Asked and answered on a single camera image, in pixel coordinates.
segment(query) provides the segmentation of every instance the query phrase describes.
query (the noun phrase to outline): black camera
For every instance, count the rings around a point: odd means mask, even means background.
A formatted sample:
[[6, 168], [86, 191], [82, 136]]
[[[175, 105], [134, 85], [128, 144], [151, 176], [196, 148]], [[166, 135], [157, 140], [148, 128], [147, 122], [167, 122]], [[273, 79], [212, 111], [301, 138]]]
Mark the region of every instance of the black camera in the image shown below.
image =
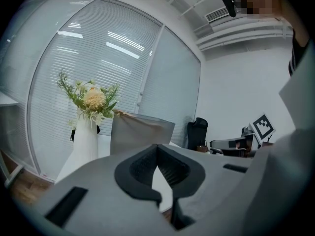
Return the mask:
[[222, 0], [224, 2], [224, 5], [228, 11], [228, 14], [231, 16], [231, 17], [236, 17], [236, 13], [237, 11], [237, 8], [240, 8], [241, 5], [240, 5], [240, 1], [241, 0]]
[[231, 17], [236, 17], [235, 0], [222, 0]]

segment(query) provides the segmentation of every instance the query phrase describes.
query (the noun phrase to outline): window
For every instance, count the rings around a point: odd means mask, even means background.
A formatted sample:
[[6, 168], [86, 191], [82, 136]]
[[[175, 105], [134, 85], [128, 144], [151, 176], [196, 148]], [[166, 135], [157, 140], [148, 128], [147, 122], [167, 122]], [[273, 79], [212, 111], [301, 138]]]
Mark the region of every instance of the window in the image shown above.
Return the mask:
[[[134, 112], [160, 28], [134, 10], [95, 0], [59, 29], [38, 65], [29, 103], [33, 149], [45, 175], [57, 178], [72, 152], [67, 122], [76, 117], [76, 107], [57, 88], [60, 71], [69, 82], [119, 83], [117, 108]], [[102, 122], [101, 135], [111, 134], [111, 121]]]
[[[4, 119], [1, 122], [5, 123], [6, 130], [9, 130], [3, 139], [8, 143], [7, 151], [22, 160], [31, 171], [37, 172], [32, 160], [33, 158], [36, 163], [37, 157], [31, 155], [28, 147], [30, 140], [28, 135], [30, 136], [31, 133], [26, 130], [25, 115], [26, 99], [29, 96], [34, 71], [44, 50], [60, 27], [91, 1], [45, 0], [42, 3], [42, 0], [38, 0], [32, 2], [15, 14], [6, 30], [5, 34], [10, 40], [10, 45], [0, 47], [4, 50], [3, 55], [5, 54], [0, 65], [0, 87], [4, 93], [19, 102], [19, 105], [11, 109], [1, 109], [6, 113], [0, 115], [0, 118]], [[40, 148], [45, 151], [44, 140]], [[46, 160], [49, 161], [54, 156], [52, 153]]]
[[174, 122], [171, 141], [183, 148], [187, 124], [194, 120], [199, 78], [200, 61], [165, 28], [144, 87], [139, 114]]

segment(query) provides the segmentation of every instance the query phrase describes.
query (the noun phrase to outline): person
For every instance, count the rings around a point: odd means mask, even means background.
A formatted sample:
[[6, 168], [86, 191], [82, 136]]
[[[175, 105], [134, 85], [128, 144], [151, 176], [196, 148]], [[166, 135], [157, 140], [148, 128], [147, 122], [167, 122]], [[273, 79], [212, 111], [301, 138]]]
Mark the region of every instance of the person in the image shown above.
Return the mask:
[[310, 41], [310, 36], [301, 19], [287, 0], [241, 0], [240, 6], [247, 9], [248, 14], [262, 17], [282, 17], [293, 28], [292, 58], [288, 69], [290, 76], [294, 73]]

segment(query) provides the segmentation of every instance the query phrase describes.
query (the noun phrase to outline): white vase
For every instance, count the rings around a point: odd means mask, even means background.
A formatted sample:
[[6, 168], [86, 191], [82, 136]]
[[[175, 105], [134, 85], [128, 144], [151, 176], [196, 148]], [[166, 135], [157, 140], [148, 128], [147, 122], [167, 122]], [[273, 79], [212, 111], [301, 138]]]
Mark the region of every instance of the white vase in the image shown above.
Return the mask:
[[75, 130], [73, 151], [60, 171], [56, 183], [79, 169], [81, 166], [98, 159], [97, 129], [78, 109], [77, 128]]
[[75, 130], [73, 153], [78, 162], [86, 164], [98, 159], [97, 128], [94, 121], [81, 114], [78, 109], [78, 122]]

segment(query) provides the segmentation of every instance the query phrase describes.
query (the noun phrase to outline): black chair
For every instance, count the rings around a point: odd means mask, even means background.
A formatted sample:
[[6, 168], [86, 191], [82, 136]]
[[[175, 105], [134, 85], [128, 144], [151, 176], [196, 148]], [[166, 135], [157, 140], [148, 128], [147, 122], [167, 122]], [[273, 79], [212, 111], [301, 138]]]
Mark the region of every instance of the black chair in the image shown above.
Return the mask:
[[188, 149], [196, 150], [197, 146], [205, 145], [207, 128], [208, 122], [203, 118], [187, 124]]

